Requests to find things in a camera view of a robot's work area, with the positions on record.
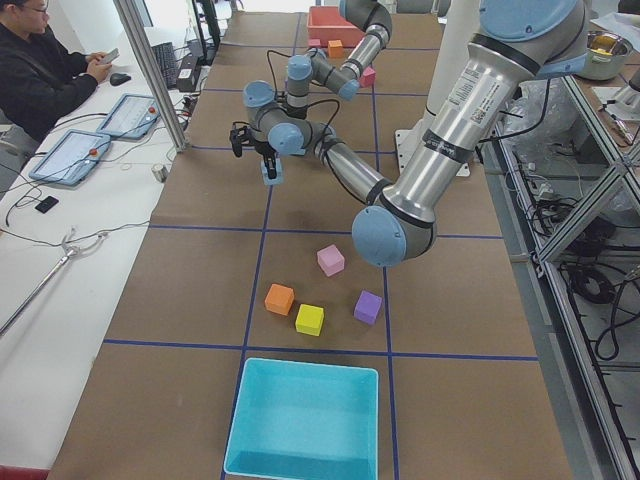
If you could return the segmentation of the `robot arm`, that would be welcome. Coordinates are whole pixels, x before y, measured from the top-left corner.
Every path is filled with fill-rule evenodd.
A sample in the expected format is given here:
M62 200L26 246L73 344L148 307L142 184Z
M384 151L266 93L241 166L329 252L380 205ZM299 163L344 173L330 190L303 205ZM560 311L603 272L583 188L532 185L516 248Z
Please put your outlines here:
M335 51L343 50L344 46L337 46L335 42L340 35L324 33L320 36L319 46L289 58L283 106L293 118L307 116L312 84L326 88L343 100L353 99L361 87L365 70L391 39L391 14L377 1L341 1L335 17L344 27L357 29L359 41L349 56L339 61Z
M281 157L313 152L363 204L352 240L364 260L391 267L422 255L436 238L437 202L517 87L576 73L586 60L587 1L482 1L476 12L467 62L396 180L364 163L330 126L307 117L312 83L349 100L365 68L388 46L392 18L376 1L340 4L340 16L363 34L341 66L314 48L289 59L284 92L264 81L245 86L248 122L230 131L234 153L255 149L263 158L263 178L272 183L281 177Z

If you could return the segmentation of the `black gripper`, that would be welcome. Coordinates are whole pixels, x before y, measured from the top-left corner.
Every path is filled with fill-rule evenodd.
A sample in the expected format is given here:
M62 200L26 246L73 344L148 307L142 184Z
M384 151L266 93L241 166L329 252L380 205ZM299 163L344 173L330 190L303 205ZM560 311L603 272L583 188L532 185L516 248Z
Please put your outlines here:
M236 158L242 157L244 147L252 147L262 156L266 179L276 180L278 178L276 151L268 142L258 140L252 133L248 123L233 122L229 133L229 141Z

